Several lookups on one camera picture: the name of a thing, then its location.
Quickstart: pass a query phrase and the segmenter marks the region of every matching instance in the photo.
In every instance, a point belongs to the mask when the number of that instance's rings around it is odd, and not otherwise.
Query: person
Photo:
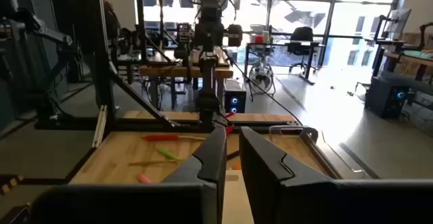
[[[108,0],[103,0],[104,2],[104,13],[106,19],[106,32],[107,38],[109,40],[115,39],[118,36],[120,30],[120,22],[117,15],[114,13],[113,5],[108,2]],[[81,47],[83,53],[83,61],[89,67],[90,73],[92,75],[93,83],[96,82],[96,60],[95,60],[95,46],[94,41],[91,38],[93,34],[93,29],[89,25],[92,13],[98,12],[99,10],[92,10],[89,7],[89,0],[74,0],[74,28],[75,35],[78,44]],[[99,91],[95,87],[95,97],[96,104],[98,108],[101,108],[101,98],[99,96]]]

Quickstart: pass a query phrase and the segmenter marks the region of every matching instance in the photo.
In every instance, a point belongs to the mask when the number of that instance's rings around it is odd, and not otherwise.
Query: blue led light
[[[397,98],[399,98],[399,99],[403,99],[403,98],[405,98],[405,96],[406,96],[405,92],[400,92],[397,94]]]

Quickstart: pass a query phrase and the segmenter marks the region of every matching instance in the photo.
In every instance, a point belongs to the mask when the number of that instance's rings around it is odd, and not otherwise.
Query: computer monitor
[[[384,32],[388,34],[402,34],[412,9],[396,9],[388,14],[391,21],[387,21]]]

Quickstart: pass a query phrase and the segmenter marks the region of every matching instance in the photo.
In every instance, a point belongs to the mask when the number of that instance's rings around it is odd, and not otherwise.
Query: glass wall
[[[370,47],[361,37],[374,36],[380,15],[388,15],[394,0],[232,0],[223,6],[222,23],[225,27],[239,24],[245,32],[243,46],[234,49],[238,62],[245,59],[245,44],[250,35],[261,33],[270,25],[276,39],[289,39],[298,27],[313,29],[315,41],[326,48],[317,51],[318,66],[369,68],[376,47]],[[158,0],[144,0],[146,28],[159,29]],[[174,29],[176,23],[194,23],[199,6],[189,0],[164,0],[164,23]],[[299,62],[286,51],[278,51],[271,59],[274,65],[287,66]]]

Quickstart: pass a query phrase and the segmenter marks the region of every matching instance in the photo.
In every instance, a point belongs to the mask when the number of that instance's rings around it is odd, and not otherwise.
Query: gray floor
[[[347,95],[352,85],[330,80],[319,73],[315,86],[306,84],[284,69],[276,71],[275,99],[287,107],[304,125],[323,130],[329,144],[347,145],[380,178],[432,178],[433,140],[410,124],[382,120],[364,110],[363,102]],[[134,89],[141,93],[140,84]],[[143,110],[120,88],[114,87],[118,115],[129,110]],[[77,116],[95,116],[95,92],[85,89],[63,103],[65,111]],[[170,108],[170,96],[162,107]],[[177,109],[185,107],[185,97],[178,98]],[[286,113],[264,95],[247,101],[247,112]],[[65,177],[90,148],[93,132],[36,131],[29,124],[0,141],[0,173],[19,173],[27,177]],[[18,186],[0,197],[0,217],[12,206],[31,202],[47,186]]]

